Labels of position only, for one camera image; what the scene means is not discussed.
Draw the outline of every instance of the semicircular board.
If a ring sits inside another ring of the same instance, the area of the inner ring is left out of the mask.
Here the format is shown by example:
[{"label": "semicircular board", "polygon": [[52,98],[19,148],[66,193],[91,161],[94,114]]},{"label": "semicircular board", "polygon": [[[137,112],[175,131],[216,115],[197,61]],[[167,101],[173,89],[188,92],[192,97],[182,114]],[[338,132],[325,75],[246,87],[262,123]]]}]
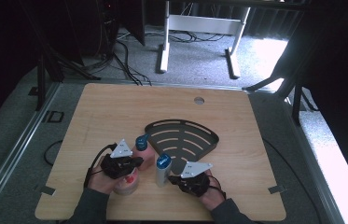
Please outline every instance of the semicircular board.
[{"label": "semicircular board", "polygon": [[164,119],[148,124],[148,142],[173,160],[172,172],[180,175],[187,161],[198,161],[215,149],[219,137],[201,124],[184,119]]}]

